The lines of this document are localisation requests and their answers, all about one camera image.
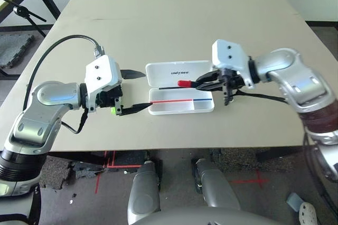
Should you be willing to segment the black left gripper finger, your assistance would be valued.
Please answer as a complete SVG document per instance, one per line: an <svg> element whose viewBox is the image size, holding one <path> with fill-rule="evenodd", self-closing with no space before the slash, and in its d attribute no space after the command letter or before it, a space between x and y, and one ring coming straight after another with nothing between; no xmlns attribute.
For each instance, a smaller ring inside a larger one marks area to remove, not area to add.
<svg viewBox="0 0 338 225"><path fill-rule="evenodd" d="M135 113L138 113L138 112L150 107L152 104L153 104L152 102L148 102L148 103L134 104L129 108L121 107L118 115L119 116L126 116L126 115L130 115L130 114L135 114Z"/></svg>
<svg viewBox="0 0 338 225"><path fill-rule="evenodd" d="M120 72L123 79L138 79L146 76L146 74L140 71L131 69L121 69Z"/></svg>

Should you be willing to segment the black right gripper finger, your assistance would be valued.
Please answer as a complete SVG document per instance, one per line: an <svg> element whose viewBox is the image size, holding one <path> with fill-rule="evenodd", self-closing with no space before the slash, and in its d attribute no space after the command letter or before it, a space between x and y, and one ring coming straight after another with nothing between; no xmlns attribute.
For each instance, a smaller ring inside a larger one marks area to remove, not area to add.
<svg viewBox="0 0 338 225"><path fill-rule="evenodd" d="M201 91L224 91L227 89L227 84L224 82L206 82L202 83L196 88L197 90Z"/></svg>
<svg viewBox="0 0 338 225"><path fill-rule="evenodd" d="M220 71L211 71L201 75L196 79L196 82L212 82L219 79Z"/></svg>

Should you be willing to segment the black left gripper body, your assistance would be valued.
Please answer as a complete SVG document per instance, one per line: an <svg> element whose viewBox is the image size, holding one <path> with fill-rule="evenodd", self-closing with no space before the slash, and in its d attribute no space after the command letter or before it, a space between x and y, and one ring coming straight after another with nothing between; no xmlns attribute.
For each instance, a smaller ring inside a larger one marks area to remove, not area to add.
<svg viewBox="0 0 338 225"><path fill-rule="evenodd" d="M100 108L114 108L115 114L122 115L122 96L121 85L118 85L108 91L102 91L96 96L96 105Z"/></svg>

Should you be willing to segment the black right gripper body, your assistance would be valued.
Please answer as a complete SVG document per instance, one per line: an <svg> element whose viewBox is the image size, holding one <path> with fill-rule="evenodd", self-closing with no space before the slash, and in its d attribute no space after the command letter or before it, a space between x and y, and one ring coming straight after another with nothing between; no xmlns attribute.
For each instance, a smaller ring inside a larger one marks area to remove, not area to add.
<svg viewBox="0 0 338 225"><path fill-rule="evenodd" d="M221 82L225 106L233 101L233 90L245 86L242 76L237 71L226 68L220 70L219 81Z"/></svg>

